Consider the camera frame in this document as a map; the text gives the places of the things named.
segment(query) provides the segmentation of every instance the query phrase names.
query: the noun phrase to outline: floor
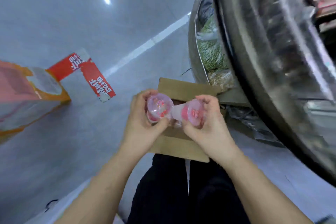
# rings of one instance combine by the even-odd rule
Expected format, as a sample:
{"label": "floor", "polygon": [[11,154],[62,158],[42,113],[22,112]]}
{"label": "floor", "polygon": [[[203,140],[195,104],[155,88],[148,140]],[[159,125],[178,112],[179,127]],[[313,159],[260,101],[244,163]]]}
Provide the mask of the floor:
{"label": "floor", "polygon": [[[188,14],[193,1],[1,0],[1,60],[48,68],[85,48],[116,93],[101,103],[75,72],[62,81],[71,105],[0,145],[1,223],[26,222],[95,175],[118,148],[134,94],[156,88],[159,77],[194,81],[191,71],[183,74],[190,68],[187,23],[146,51],[133,52]],[[232,134],[311,219],[336,215],[336,189],[288,150]],[[141,159],[126,185],[119,209],[124,220],[151,158]]]}

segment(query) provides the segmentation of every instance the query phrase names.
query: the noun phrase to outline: pink plastic cup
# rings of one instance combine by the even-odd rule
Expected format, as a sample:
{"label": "pink plastic cup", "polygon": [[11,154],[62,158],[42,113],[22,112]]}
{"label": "pink plastic cup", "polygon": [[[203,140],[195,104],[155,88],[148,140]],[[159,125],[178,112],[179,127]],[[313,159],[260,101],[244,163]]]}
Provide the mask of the pink plastic cup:
{"label": "pink plastic cup", "polygon": [[175,120],[182,122],[188,120],[195,127],[201,124],[204,115],[203,103],[197,99],[193,99],[185,104],[175,105],[171,114]]}
{"label": "pink plastic cup", "polygon": [[149,121],[155,123],[164,117],[171,118],[171,110],[173,106],[173,101],[165,94],[159,93],[150,96],[147,100],[147,117]]}

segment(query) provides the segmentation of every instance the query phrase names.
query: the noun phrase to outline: hand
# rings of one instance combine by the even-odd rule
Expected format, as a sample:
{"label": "hand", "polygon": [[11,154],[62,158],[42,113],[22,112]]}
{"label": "hand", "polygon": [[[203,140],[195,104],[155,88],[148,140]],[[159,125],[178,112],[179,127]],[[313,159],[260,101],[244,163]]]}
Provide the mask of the hand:
{"label": "hand", "polygon": [[207,95],[196,96],[196,99],[204,103],[204,125],[202,129],[198,129],[184,120],[183,131],[217,163],[223,160],[229,162],[240,150],[226,126],[219,109],[218,99]]}
{"label": "hand", "polygon": [[156,125],[152,126],[146,117],[146,100],[157,93],[157,90],[145,90],[132,99],[131,111],[119,151],[123,151],[132,158],[137,158],[137,160],[140,160],[149,151],[158,136],[168,127],[169,120],[167,118],[160,119]]}

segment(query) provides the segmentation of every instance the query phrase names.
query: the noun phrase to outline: open cardboard box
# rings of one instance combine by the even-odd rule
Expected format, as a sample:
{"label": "open cardboard box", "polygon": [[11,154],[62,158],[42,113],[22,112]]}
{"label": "open cardboard box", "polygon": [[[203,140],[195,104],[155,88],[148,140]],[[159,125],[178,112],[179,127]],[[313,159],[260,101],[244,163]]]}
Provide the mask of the open cardboard box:
{"label": "open cardboard box", "polygon": [[[190,101],[198,95],[217,96],[221,91],[217,86],[182,82],[167,78],[160,78],[157,89],[159,93],[169,96],[173,101],[181,102]],[[209,162],[209,158],[204,151],[181,128],[168,127],[156,140],[149,152]]]}

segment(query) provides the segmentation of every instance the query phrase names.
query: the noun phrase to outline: black curved edge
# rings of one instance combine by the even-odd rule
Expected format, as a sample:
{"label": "black curved edge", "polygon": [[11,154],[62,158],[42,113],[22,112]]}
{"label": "black curved edge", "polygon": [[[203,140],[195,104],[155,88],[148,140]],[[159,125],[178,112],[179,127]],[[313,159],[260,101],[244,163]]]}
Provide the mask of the black curved edge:
{"label": "black curved edge", "polygon": [[277,124],[273,121],[271,117],[267,115],[263,107],[259,105],[256,96],[253,93],[252,87],[247,81],[247,78],[244,74],[244,71],[239,63],[239,60],[236,57],[235,50],[231,44],[231,38],[228,32],[228,29],[225,26],[225,22],[219,15],[219,5],[218,0],[213,0],[215,8],[215,16],[218,21],[218,29],[223,37],[224,48],[229,56],[232,68],[234,73],[240,83],[242,90],[244,91],[247,99],[249,100],[252,107],[258,113],[259,117],[265,122],[267,127],[274,133],[274,135],[301,161],[303,162],[310,170],[320,176],[322,179],[327,181],[332,186],[336,187],[336,179],[321,165],[316,163],[309,155],[305,154],[303,149],[296,144],[296,142],[288,137]]}

